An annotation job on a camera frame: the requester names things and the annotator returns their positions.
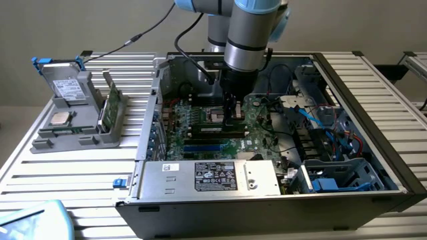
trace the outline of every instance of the green circuit board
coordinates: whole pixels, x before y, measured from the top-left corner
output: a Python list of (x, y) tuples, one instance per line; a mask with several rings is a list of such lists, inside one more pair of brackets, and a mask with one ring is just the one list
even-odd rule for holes
[(116, 125), (118, 105), (120, 105), (120, 93), (114, 83), (112, 82), (109, 87), (108, 97), (104, 102), (104, 106), (97, 119), (97, 125), (104, 133), (108, 133), (109, 130)]
[[(256, 118), (260, 115), (266, 117), (265, 108), (261, 106), (253, 106), (253, 102), (261, 102), (260, 98), (248, 96), (241, 106), (241, 112), (244, 113), (244, 120), (240, 121), (248, 132), (244, 138), (221, 138), (218, 150), (209, 151), (184, 151), (185, 140), (192, 138), (188, 136), (189, 126), (193, 124), (202, 123), (206, 119), (206, 113), (209, 111), (220, 110), (220, 106), (214, 107), (198, 107), (190, 106), (184, 100), (178, 101), (173, 106), (166, 108), (166, 113), (162, 112), (162, 120), (166, 125), (166, 160), (181, 161), (181, 160), (220, 160), (220, 159), (237, 159), (238, 153), (253, 153), (261, 154), (264, 160), (272, 160), (273, 162), (281, 159), (277, 146), (270, 146), (268, 149), (262, 145), (262, 139), (265, 138), (268, 143), (272, 140), (272, 135), (258, 125)], [(216, 128), (221, 123), (205, 123), (202, 128), (210, 126)]]

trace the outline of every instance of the motherboard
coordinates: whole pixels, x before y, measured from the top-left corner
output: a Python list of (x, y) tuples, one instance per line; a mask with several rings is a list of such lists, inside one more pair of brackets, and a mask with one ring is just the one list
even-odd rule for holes
[(188, 100), (165, 102), (166, 160), (264, 159), (278, 164), (277, 143), (260, 125), (260, 119), (269, 124), (261, 102), (260, 97), (248, 96), (230, 124), (222, 124), (221, 106), (193, 106)]

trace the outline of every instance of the sticker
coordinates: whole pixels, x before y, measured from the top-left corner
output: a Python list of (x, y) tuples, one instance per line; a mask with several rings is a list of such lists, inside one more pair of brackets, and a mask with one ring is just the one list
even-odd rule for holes
[(162, 164), (162, 168), (161, 168), (162, 172), (170, 172), (170, 171), (178, 171), (178, 170), (180, 170), (178, 163)]
[(236, 168), (232, 161), (196, 162), (193, 170), (193, 188), (197, 192), (237, 190)]
[(292, 178), (295, 177), (295, 175), (296, 175), (297, 172), (299, 172), (297, 169), (289, 167), (289, 168), (286, 169), (286, 176), (284, 176), (284, 178), (285, 178), (285, 179), (292, 179)]
[(220, 131), (222, 131), (220, 127), (200, 128), (200, 132), (220, 132)]
[(76, 79), (54, 80), (53, 84), (56, 86), (56, 89), (57, 89), (61, 97), (66, 101), (86, 99), (85, 94), (81, 91), (81, 88), (80, 88), (80, 85), (78, 85), (78, 82)]

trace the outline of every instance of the black cable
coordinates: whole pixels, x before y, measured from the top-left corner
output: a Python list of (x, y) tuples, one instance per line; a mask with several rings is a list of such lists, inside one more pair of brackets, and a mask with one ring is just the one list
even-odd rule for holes
[(425, 98), (425, 101), (424, 101), (424, 104), (421, 105), (421, 107), (420, 107), (420, 111), (423, 111), (424, 110), (424, 108), (425, 108), (425, 106), (427, 106), (427, 98)]
[(185, 86), (185, 85), (188, 85), (190, 88), (193, 88), (193, 84), (192, 84), (189, 81), (184, 81), (184, 82), (181, 82), (181, 83), (177, 85), (177, 97), (178, 97), (180, 99), (184, 98), (182, 93), (181, 93), (181, 88), (182, 88), (182, 86)]
[(272, 56), (273, 56), (273, 49), (272, 48), (268, 48), (266, 50), (266, 56), (265, 56), (265, 63), (264, 63), (264, 66), (261, 67), (261, 69), (258, 70), (260, 72), (265, 70), (266, 66), (268, 66), (268, 63), (272, 59)]
[(274, 150), (270, 149), (270, 146), (268, 147), (268, 150), (272, 151), (272, 152), (276, 153), (276, 154), (280, 154), (280, 153), (282, 153), (282, 152), (286, 152), (286, 151), (289, 151), (291, 149), (296, 149), (296, 146), (292, 146), (292, 147), (289, 147), (288, 149), (285, 149), (285, 150), (282, 150), (282, 151), (274, 151)]
[(188, 54), (184, 52), (184, 50), (180, 48), (178, 46), (178, 41), (180, 38), (193, 29), (193, 27), (197, 25), (201, 17), (202, 17), (202, 13), (200, 13), (197, 19), (194, 20), (194, 22), (190, 24), (190, 26), (177, 35), (177, 37), (174, 38), (174, 48), (176, 50), (180, 52), (180, 54), (189, 60), (189, 62), (194, 65), (194, 67), (202, 72), (202, 74), (205, 75), (205, 77), (208, 78), (209, 83), (214, 82), (214, 78), (210, 76), (210, 74), (206, 72), (206, 70), (197, 64), (197, 62), (188, 56)]
[(266, 86), (266, 91), (268, 91), (268, 93), (272, 91), (272, 74), (273, 74), (273, 71), (274, 71), (274, 69), (277, 68), (277, 67), (285, 67), (286, 68), (286, 70), (288, 70), (288, 73), (289, 73), (289, 75), (288, 75), (288, 81), (289, 81), (289, 83), (288, 84), (292, 84), (291, 83), (291, 81), (292, 81), (292, 70), (291, 70), (291, 68), (289, 68), (289, 66), (288, 65), (285, 65), (284, 63), (280, 63), (280, 64), (277, 64), (277, 65), (274, 65), (273, 67), (272, 67), (272, 69), (270, 69), (270, 71), (269, 71), (269, 74), (268, 74), (268, 86)]
[[(276, 104), (276, 103), (280, 103), (280, 100), (274, 100), (274, 101), (272, 101), (272, 102), (268, 102), (268, 104)], [(266, 104), (264, 104), (264, 105), (261, 106), (256, 118), (258, 118), (258, 116), (261, 115), (261, 112), (262, 112), (265, 106), (266, 106)], [(270, 134), (285, 134), (285, 135), (288, 135), (288, 136), (292, 137), (292, 134), (288, 133), (288, 132), (269, 130), (269, 129), (266, 129), (266, 128), (262, 126), (262, 123), (260, 123), (258, 125), (260, 125), (261, 129), (264, 129), (264, 130), (265, 130), (266, 132), (269, 132)]]
[(158, 21), (154, 25), (152, 25), (152, 27), (148, 28), (145, 31), (142, 31), (141, 33), (136, 34), (136, 35), (122, 44), (121, 47), (118, 47), (117, 49), (114, 49), (114, 50), (112, 50), (112, 51), (109, 51), (109, 52), (106, 52), (106, 53), (104, 53), (104, 54), (101, 54), (101, 55), (98, 55), (98, 56), (96, 56), (96, 57), (89, 58), (89, 59), (85, 60), (82, 63), (85, 64), (86, 62), (89, 62), (89, 61), (92, 61), (92, 60), (94, 60), (94, 59), (98, 59), (98, 58), (101, 58), (101, 57), (104, 57), (104, 56), (106, 56), (106, 55), (117, 52), (117, 51), (121, 50), (124, 47), (129, 46), (132, 43), (134, 43), (137, 40), (140, 40), (141, 36), (144, 36), (146, 33), (149, 33), (149, 32), (160, 25), (160, 23), (166, 19), (166, 17), (169, 16), (169, 13), (172, 12), (173, 7), (174, 7), (174, 2), (173, 2), (173, 4), (172, 4), (170, 8), (168, 9), (165, 15), (164, 15), (162, 18), (160, 19), (160, 21)]

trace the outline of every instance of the power supply label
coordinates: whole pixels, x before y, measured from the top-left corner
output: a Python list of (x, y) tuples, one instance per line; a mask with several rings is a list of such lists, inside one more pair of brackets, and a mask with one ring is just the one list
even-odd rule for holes
[(197, 192), (237, 190), (236, 168), (232, 161), (196, 162), (193, 188)]

